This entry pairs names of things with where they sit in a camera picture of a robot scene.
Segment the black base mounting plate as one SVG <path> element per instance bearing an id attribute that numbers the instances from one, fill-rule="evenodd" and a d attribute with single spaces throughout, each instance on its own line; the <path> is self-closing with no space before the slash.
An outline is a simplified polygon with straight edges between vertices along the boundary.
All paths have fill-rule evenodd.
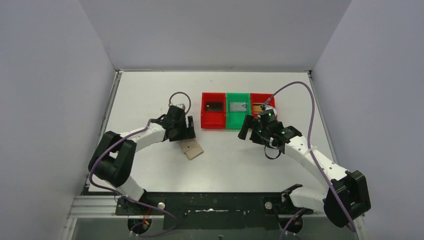
<path id="1" fill-rule="evenodd" d="M 111 196 L 112 214 L 127 217 L 129 228 L 142 233 L 154 219 L 168 230 L 279 230 L 299 210 L 278 192 L 148 192 L 139 205 L 114 193 L 90 192 L 84 196 Z"/>

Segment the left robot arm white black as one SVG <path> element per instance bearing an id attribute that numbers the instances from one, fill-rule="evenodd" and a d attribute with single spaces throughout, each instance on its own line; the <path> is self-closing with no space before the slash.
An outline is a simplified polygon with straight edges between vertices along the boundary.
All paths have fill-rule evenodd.
<path id="1" fill-rule="evenodd" d="M 131 176 L 136 153 L 153 144 L 195 137 L 193 117 L 187 115 L 182 103 L 171 104 L 167 113 L 149 119 L 145 127 L 126 133 L 107 131 L 89 162 L 89 182 L 122 196 L 133 212 L 143 213 L 148 207 L 146 190 Z"/>

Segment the gold credit card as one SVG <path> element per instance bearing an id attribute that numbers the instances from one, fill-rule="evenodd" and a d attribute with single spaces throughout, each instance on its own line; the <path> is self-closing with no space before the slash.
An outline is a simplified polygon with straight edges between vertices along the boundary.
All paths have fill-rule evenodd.
<path id="1" fill-rule="evenodd" d="M 252 113 L 256 115 L 271 108 L 269 105 L 262 103 L 254 103 L 252 106 Z"/>

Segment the silver credit card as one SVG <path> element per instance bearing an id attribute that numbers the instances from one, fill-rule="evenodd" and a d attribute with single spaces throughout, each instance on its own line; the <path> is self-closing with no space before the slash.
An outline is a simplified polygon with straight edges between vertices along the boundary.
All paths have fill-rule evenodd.
<path id="1" fill-rule="evenodd" d="M 247 112 L 248 105 L 246 102 L 230 102 L 229 111 L 230 112 Z"/>

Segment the right red plastic bin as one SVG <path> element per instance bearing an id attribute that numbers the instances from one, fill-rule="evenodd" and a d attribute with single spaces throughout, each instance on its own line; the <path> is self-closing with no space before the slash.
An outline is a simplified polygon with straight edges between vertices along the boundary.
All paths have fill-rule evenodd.
<path id="1" fill-rule="evenodd" d="M 264 104 L 265 101 L 268 100 L 269 97 L 271 97 L 271 93 L 250 93 L 250 107 L 251 107 L 251 115 L 254 117 L 257 117 L 257 114 L 253 113 L 253 104 L 259 103 Z M 276 104 L 275 99 L 272 98 L 266 105 L 269 105 L 274 112 L 275 119 L 278 118 L 277 110 L 276 110 Z"/>

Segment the red plastic bin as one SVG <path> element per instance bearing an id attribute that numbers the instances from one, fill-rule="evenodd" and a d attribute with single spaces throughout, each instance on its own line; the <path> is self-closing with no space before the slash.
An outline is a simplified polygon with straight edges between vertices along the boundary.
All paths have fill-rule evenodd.
<path id="1" fill-rule="evenodd" d="M 265 101 L 268 100 L 269 97 L 271 97 L 271 93 L 250 93 L 250 107 L 251 107 L 251 115 L 254 117 L 257 117 L 257 114 L 253 113 L 253 104 L 259 103 L 264 104 Z M 269 105 L 274 112 L 275 119 L 278 118 L 277 110 L 276 110 L 276 104 L 275 99 L 272 98 L 266 105 Z"/>
<path id="2" fill-rule="evenodd" d="M 200 126 L 202 129 L 226 128 L 226 93 L 203 92 L 201 96 Z"/>

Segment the black credit card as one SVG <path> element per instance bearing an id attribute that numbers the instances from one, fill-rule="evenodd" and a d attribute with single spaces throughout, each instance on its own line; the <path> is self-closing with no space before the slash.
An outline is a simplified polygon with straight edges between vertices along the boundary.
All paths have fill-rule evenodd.
<path id="1" fill-rule="evenodd" d="M 209 101 L 205 104 L 206 112 L 223 112 L 224 104 L 222 102 Z"/>

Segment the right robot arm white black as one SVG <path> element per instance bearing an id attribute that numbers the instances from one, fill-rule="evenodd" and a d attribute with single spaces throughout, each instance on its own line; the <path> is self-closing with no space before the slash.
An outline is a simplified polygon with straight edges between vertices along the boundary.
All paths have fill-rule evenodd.
<path id="1" fill-rule="evenodd" d="M 366 177 L 358 170 L 347 170 L 309 146 L 307 138 L 295 127 L 285 127 L 272 109 L 257 116 L 246 115 L 238 138 L 247 139 L 248 131 L 251 131 L 249 140 L 295 160 L 324 188 L 311 189 L 296 183 L 283 190 L 281 207 L 285 212 L 308 209 L 324 213 L 335 226 L 343 228 L 371 209 Z"/>

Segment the left red plastic bin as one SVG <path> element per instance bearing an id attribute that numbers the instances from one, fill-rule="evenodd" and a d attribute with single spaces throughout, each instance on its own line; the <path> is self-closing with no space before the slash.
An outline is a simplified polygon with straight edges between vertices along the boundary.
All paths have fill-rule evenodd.
<path id="1" fill-rule="evenodd" d="M 201 96 L 200 126 L 202 129 L 226 128 L 226 93 L 203 92 Z"/>

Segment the green plastic bin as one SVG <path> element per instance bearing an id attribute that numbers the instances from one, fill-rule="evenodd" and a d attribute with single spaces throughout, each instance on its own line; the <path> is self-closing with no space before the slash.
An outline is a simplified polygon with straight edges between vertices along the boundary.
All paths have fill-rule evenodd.
<path id="1" fill-rule="evenodd" d="M 226 93 L 226 129 L 240 130 L 245 116 L 251 114 L 251 97 L 249 93 Z"/>

